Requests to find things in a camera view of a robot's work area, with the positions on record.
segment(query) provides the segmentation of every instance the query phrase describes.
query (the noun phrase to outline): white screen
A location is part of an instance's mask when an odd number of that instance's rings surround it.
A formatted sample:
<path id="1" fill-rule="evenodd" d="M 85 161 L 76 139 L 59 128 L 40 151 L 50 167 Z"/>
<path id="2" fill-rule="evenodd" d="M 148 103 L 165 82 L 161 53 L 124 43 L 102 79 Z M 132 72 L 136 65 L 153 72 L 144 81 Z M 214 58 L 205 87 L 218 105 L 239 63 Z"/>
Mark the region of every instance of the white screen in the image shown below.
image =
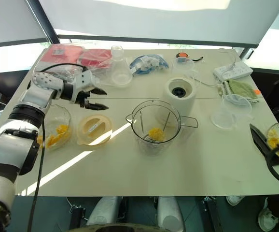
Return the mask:
<path id="1" fill-rule="evenodd" d="M 40 0 L 57 34 L 259 44 L 279 0 Z"/>
<path id="2" fill-rule="evenodd" d="M 45 38 L 25 0 L 0 0 L 0 43 Z"/>

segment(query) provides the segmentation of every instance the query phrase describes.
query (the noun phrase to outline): beige lid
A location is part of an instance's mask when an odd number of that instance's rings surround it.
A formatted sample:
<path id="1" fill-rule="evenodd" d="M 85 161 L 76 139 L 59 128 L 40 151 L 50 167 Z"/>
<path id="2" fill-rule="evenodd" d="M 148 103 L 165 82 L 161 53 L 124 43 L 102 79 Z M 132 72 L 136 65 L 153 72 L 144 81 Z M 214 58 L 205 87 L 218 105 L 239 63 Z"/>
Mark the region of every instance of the beige lid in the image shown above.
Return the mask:
<path id="1" fill-rule="evenodd" d="M 112 123 L 104 115 L 93 115 L 81 120 L 77 127 L 77 144 L 96 146 L 111 138 Z"/>

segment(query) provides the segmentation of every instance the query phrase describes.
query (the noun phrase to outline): floor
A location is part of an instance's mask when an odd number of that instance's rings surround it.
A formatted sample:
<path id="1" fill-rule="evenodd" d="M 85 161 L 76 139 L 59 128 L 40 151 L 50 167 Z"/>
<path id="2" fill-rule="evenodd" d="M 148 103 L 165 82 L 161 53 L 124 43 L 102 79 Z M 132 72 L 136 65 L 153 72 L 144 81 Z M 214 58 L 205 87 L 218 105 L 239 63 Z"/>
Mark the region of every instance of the floor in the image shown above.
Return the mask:
<path id="1" fill-rule="evenodd" d="M 70 197 L 72 204 L 86 208 L 88 218 L 100 197 Z M 177 197 L 186 232 L 205 232 L 195 197 Z M 8 232 L 24 232 L 27 229 L 32 197 L 16 196 L 12 208 L 12 222 Z M 263 197 L 246 197 L 236 207 L 227 204 L 225 197 L 217 197 L 219 217 L 224 232 L 261 232 L 256 217 L 263 207 Z M 70 224 L 70 205 L 64 197 L 39 197 L 37 201 L 33 232 L 64 232 Z M 156 209 L 149 197 L 130 197 L 127 221 L 144 225 L 155 225 Z"/>

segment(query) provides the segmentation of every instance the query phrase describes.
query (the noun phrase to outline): white cylinder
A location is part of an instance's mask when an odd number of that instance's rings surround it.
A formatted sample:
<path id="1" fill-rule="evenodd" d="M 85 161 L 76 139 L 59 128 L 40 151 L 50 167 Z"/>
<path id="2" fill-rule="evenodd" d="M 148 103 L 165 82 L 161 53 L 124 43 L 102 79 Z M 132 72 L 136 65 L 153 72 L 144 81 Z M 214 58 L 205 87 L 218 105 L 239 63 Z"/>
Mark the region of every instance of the white cylinder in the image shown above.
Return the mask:
<path id="1" fill-rule="evenodd" d="M 160 100 L 171 104 L 181 116 L 189 116 L 196 95 L 196 86 L 191 79 L 177 77 L 165 84 Z"/>

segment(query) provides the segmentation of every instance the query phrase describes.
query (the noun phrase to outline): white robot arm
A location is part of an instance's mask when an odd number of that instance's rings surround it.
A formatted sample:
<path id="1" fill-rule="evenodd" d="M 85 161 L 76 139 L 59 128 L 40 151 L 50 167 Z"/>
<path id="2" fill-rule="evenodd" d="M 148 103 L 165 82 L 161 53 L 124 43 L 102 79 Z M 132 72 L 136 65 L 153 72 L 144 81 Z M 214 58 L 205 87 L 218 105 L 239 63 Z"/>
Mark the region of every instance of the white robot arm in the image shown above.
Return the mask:
<path id="1" fill-rule="evenodd" d="M 36 160 L 39 128 L 52 99 L 69 100 L 86 109 L 108 109 L 102 104 L 89 103 L 90 93 L 106 94 L 95 87 L 89 70 L 76 76 L 71 83 L 45 72 L 33 75 L 30 86 L 0 127 L 0 231 L 10 223 L 17 176 L 28 173 Z"/>

